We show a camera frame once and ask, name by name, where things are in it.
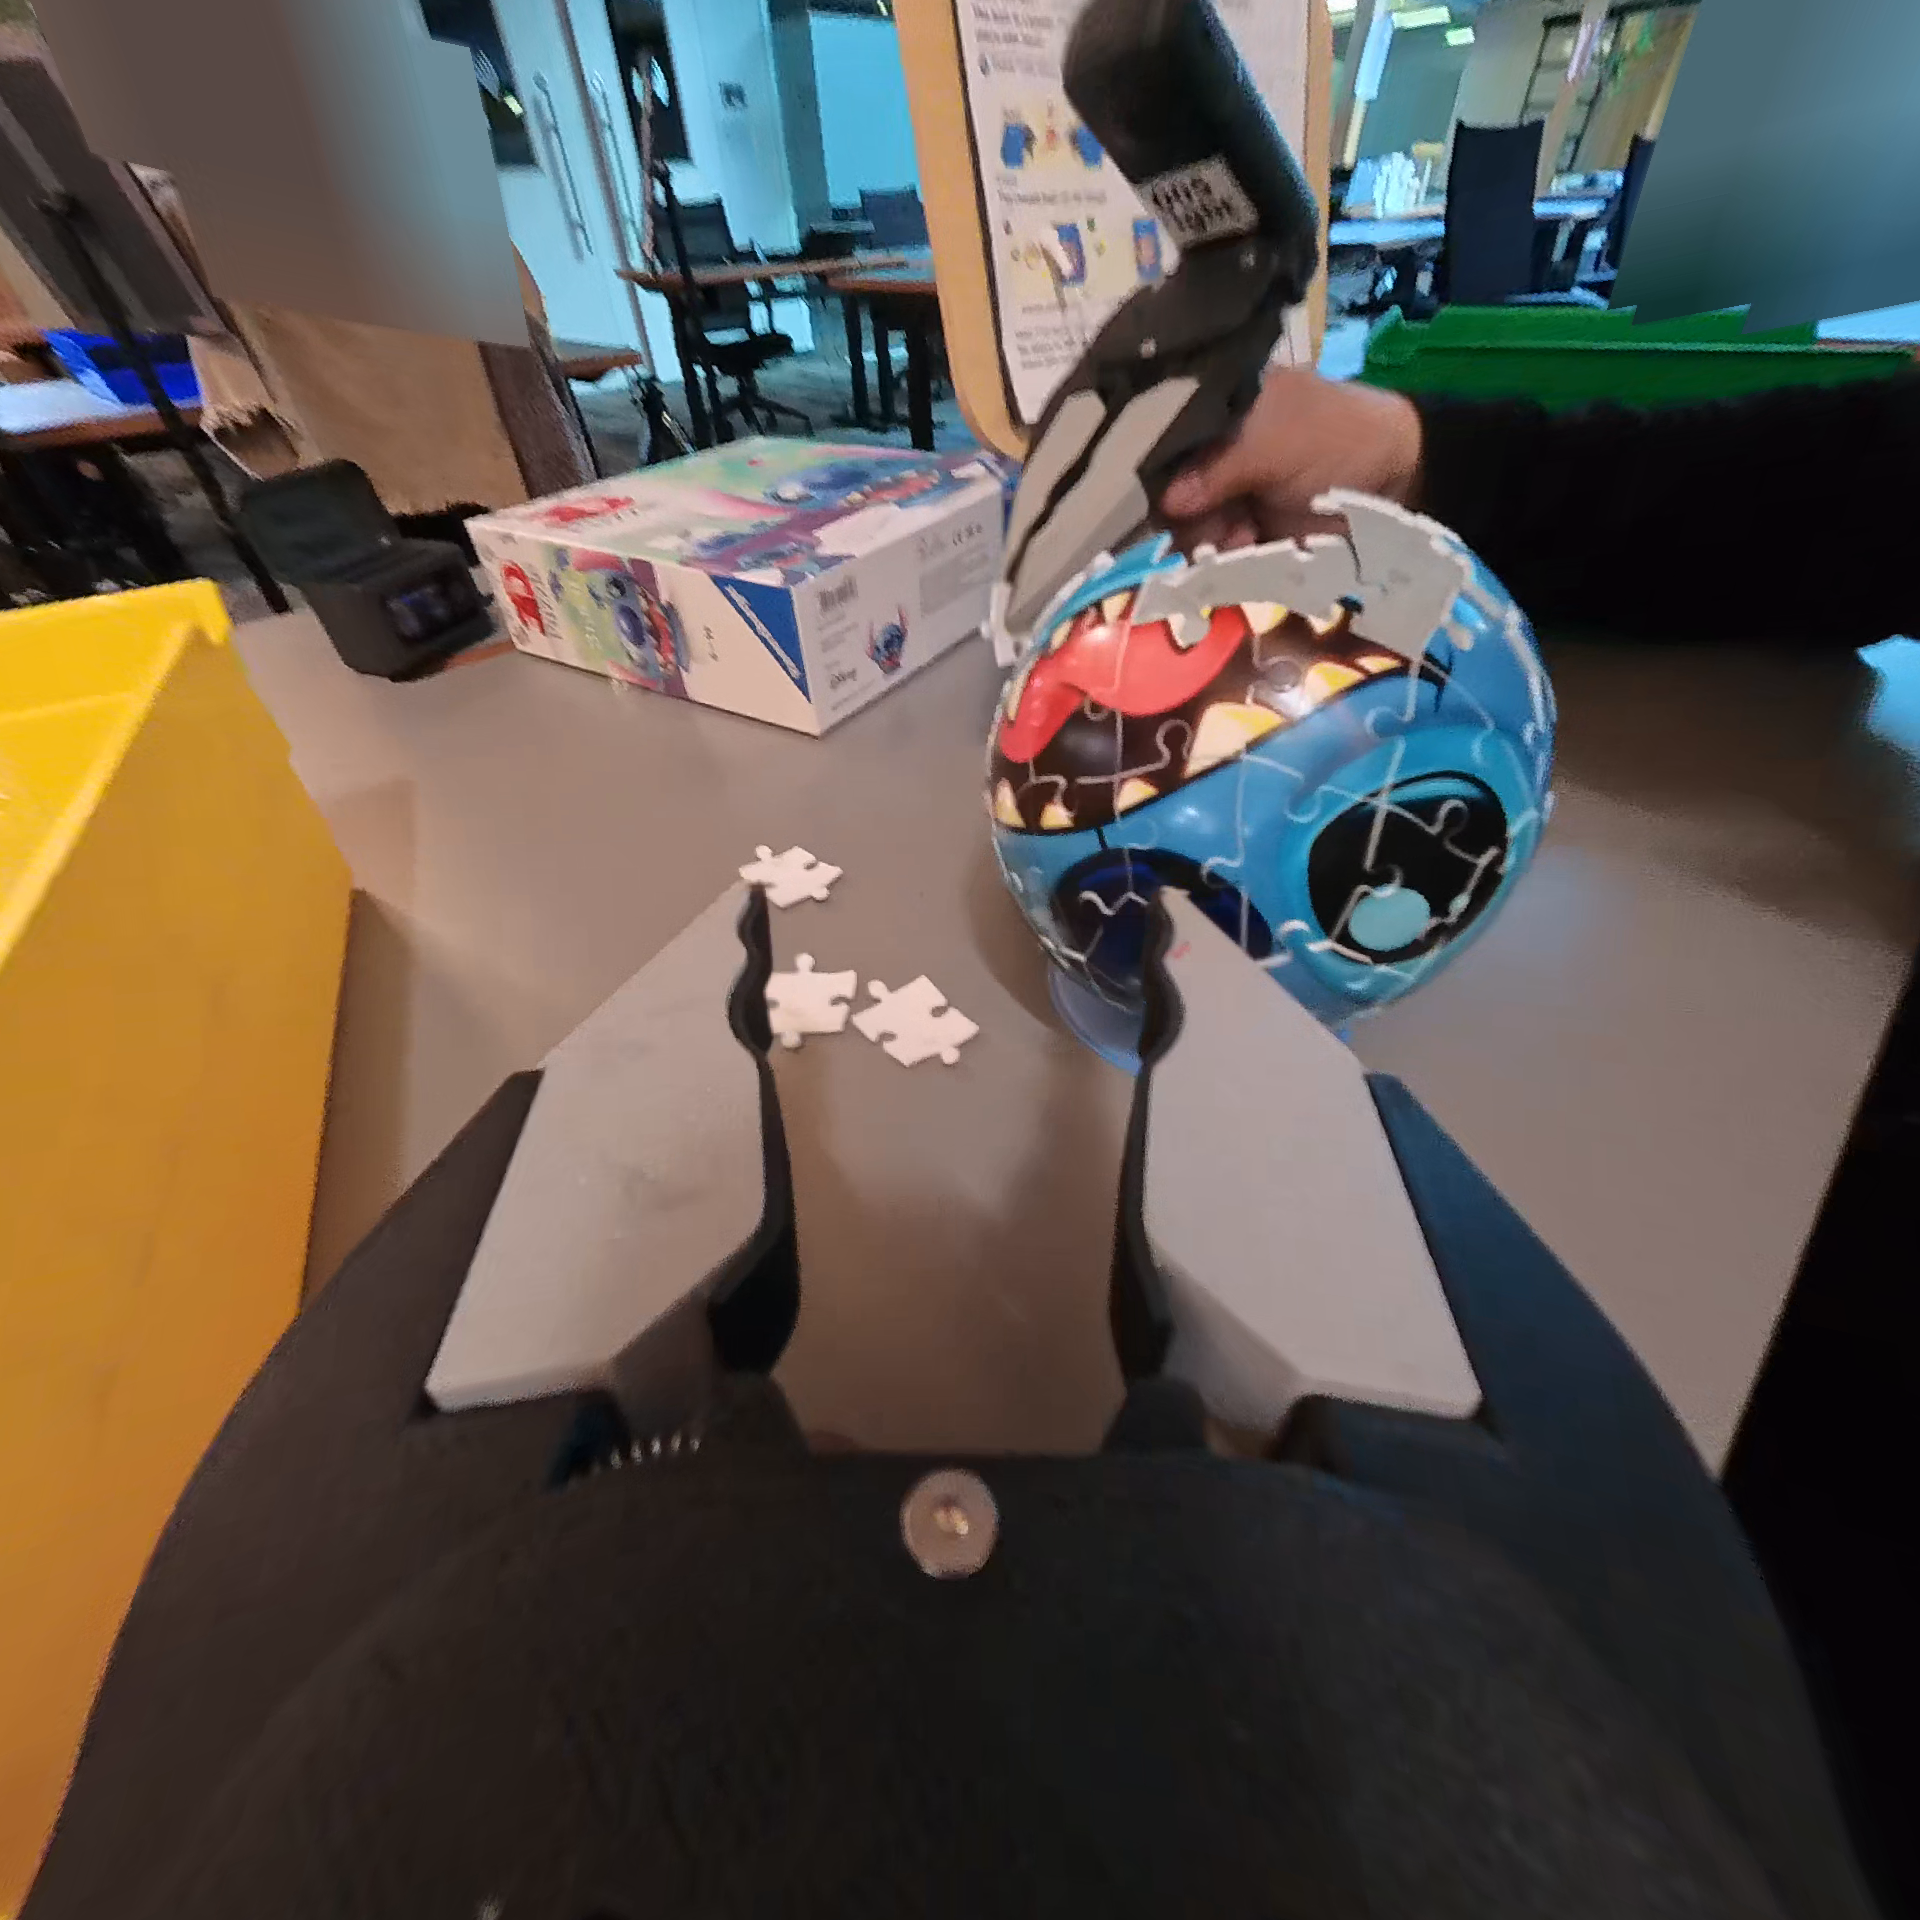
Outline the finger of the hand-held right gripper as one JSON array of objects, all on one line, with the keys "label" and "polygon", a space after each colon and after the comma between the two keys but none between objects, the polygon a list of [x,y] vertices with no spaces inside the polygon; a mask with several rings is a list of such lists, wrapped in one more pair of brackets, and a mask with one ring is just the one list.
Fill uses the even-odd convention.
[{"label": "finger of the hand-held right gripper", "polygon": [[1147,518],[1159,471],[1181,463],[1192,390],[1205,390],[1205,378],[1167,378],[1105,423],[1105,435],[1091,448],[1091,471],[1074,486],[1074,544],[1083,549],[1110,549],[1119,533],[1136,533]]},{"label": "finger of the hand-held right gripper", "polygon": [[1110,403],[1093,387],[1074,387],[1053,403],[1007,511],[996,636],[1029,636],[1034,612],[1083,571],[1091,533],[1074,530],[1068,502],[1083,490],[1105,428],[1110,428]]}]

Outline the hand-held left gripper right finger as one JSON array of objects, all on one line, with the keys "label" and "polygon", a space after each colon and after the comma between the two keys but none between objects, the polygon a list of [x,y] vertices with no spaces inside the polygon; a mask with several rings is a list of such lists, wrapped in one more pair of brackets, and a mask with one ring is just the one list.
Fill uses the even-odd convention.
[{"label": "hand-held left gripper right finger", "polygon": [[1485,1382],[1364,1056],[1181,887],[1147,904],[1110,1349],[1215,1427],[1309,1401],[1477,1423]]}]

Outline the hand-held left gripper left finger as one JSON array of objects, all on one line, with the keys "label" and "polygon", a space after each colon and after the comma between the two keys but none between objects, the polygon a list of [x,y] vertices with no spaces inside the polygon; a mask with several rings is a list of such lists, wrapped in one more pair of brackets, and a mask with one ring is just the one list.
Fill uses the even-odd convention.
[{"label": "hand-held left gripper left finger", "polygon": [[607,1388],[616,1416],[703,1416],[726,1350],[717,1286],[761,1179],[761,1040],[736,1035],[755,887],[726,887],[538,1069],[538,1107],[430,1350],[438,1416]]}]

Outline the blue puzzle ball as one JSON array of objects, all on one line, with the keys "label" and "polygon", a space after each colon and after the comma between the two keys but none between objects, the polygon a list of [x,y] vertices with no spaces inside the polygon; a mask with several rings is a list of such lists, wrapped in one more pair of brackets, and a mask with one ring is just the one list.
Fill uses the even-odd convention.
[{"label": "blue puzzle ball", "polygon": [[1093,549],[987,719],[987,852],[1055,1018],[1136,1069],[1159,892],[1321,1027],[1438,984],[1548,824],[1558,698],[1508,593],[1425,511]]}]

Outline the person's right forearm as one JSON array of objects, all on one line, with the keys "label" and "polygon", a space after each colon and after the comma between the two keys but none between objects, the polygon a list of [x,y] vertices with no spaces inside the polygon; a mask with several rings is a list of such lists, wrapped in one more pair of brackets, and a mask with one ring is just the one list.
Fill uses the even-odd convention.
[{"label": "person's right forearm", "polygon": [[1696,410],[1411,390],[1418,511],[1540,628],[1633,643],[1911,643],[1920,371]]}]

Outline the puzzle instruction sheet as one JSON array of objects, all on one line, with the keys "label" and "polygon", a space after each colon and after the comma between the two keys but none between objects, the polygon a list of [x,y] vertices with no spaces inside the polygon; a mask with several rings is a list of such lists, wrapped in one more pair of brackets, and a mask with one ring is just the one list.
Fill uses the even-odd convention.
[{"label": "puzzle instruction sheet", "polygon": [[1184,240],[1255,234],[1255,187],[1215,148],[1110,157],[1110,108],[1068,102],[1068,0],[962,0],[962,92],[976,133],[987,336],[1007,410],[1029,428],[1105,321],[1173,283]]}]

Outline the puzzle box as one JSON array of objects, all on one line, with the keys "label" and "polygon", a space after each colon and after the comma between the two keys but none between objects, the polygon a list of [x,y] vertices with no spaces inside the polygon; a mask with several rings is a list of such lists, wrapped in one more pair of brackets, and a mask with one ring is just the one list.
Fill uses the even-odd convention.
[{"label": "puzzle box", "polygon": [[525,654],[828,731],[987,623],[1007,457],[737,435],[467,511]]}]

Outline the person's right hand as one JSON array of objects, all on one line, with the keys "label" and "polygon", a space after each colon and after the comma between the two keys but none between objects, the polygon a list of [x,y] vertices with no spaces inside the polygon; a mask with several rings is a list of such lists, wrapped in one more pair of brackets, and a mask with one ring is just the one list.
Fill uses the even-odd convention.
[{"label": "person's right hand", "polygon": [[1321,490],[1418,509],[1418,410],[1385,387],[1267,371],[1236,428],[1167,486],[1159,518],[1184,549],[1276,544],[1341,530],[1314,511]]}]

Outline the wooden board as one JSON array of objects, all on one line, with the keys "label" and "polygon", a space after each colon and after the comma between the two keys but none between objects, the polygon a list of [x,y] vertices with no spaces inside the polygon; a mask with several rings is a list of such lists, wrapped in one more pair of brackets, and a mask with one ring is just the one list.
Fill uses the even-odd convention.
[{"label": "wooden board", "polygon": [[950,371],[964,428],[996,457],[1020,457],[1029,428],[1007,410],[1007,371],[987,336],[976,133],[964,133],[950,0],[908,0],[890,8],[890,25],[902,25],[908,112],[913,112],[942,371]]}]

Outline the black office chair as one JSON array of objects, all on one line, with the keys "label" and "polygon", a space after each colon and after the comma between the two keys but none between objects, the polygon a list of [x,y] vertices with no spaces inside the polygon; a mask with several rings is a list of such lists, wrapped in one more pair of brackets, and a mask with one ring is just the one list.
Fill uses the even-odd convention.
[{"label": "black office chair", "polygon": [[1452,131],[1438,302],[1530,302],[1531,296],[1531,163],[1540,121]]},{"label": "black office chair", "polygon": [[656,270],[674,270],[663,310],[692,448],[782,423],[812,428],[795,403],[761,390],[761,371],[795,365],[795,336],[770,321],[782,291],[736,283],[736,262],[755,262],[755,251],[736,240],[726,205],[677,205],[674,184],[656,184]]}]

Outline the wooden table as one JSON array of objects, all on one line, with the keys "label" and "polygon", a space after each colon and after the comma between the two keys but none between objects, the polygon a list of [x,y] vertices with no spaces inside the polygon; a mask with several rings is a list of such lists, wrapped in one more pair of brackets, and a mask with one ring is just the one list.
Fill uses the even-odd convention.
[{"label": "wooden table", "polygon": [[717,378],[713,378],[713,347],[692,343],[692,310],[703,310],[713,291],[749,291],[749,296],[761,296],[761,302],[798,296],[798,291],[822,291],[822,296],[840,296],[850,310],[862,310],[862,302],[940,302],[940,270],[933,270],[920,251],[913,251],[913,258],[908,258],[908,251],[737,258],[737,262],[689,262],[689,270],[616,262],[616,283],[624,283],[636,296],[656,296],[656,302],[663,302],[692,448],[736,435],[736,428],[726,428]]}]

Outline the green board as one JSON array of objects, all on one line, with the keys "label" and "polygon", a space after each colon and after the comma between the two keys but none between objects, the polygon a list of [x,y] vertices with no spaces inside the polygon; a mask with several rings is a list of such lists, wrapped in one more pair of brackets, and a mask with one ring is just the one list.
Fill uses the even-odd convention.
[{"label": "green board", "polygon": [[1696,310],[1642,328],[1584,302],[1440,302],[1438,321],[1385,321],[1364,347],[1364,387],[1531,403],[1531,410],[1679,410],[1773,387],[1856,387],[1911,371],[1911,343],[1823,343],[1815,328],[1745,336],[1745,310]]}]

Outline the yellow plastic bin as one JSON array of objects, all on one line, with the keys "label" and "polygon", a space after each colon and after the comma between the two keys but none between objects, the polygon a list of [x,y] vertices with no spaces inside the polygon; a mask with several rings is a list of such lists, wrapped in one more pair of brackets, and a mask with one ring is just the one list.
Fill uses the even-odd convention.
[{"label": "yellow plastic bin", "polygon": [[109,1645],[294,1325],[351,852],[222,581],[0,623],[0,1895]]}]

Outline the black label printer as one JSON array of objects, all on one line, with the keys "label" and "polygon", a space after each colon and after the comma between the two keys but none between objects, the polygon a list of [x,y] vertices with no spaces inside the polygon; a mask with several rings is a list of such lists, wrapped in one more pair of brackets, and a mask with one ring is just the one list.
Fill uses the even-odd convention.
[{"label": "black label printer", "polygon": [[423,679],[489,643],[489,595],[447,533],[398,533],[357,463],[260,473],[236,502],[273,581],[304,593],[326,643],[363,679]]}]

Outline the blue storage bin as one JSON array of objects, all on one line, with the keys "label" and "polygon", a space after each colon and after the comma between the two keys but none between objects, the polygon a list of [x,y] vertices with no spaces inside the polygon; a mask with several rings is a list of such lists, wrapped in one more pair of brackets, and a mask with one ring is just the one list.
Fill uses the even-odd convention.
[{"label": "blue storage bin", "polygon": [[[185,336],[134,336],[161,390],[170,410],[206,410],[199,365]],[[122,354],[113,336],[77,336],[77,328],[47,328],[47,354],[63,365],[63,378],[77,378],[87,403],[122,403],[122,410],[152,410],[141,371]]]}]

